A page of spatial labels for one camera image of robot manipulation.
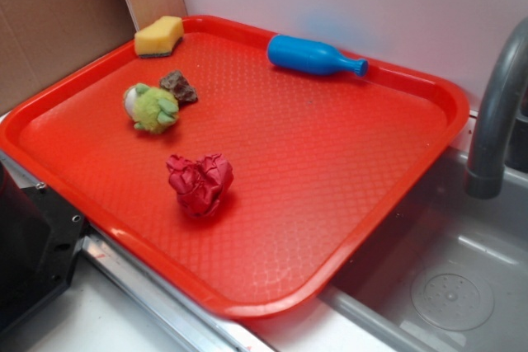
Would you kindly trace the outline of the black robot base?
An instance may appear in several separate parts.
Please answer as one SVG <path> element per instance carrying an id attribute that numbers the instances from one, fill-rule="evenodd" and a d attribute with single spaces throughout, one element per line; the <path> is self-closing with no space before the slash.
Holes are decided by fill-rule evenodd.
<path id="1" fill-rule="evenodd" d="M 85 216 L 50 187 L 19 187 L 1 167 L 1 335 L 68 289 Z"/>

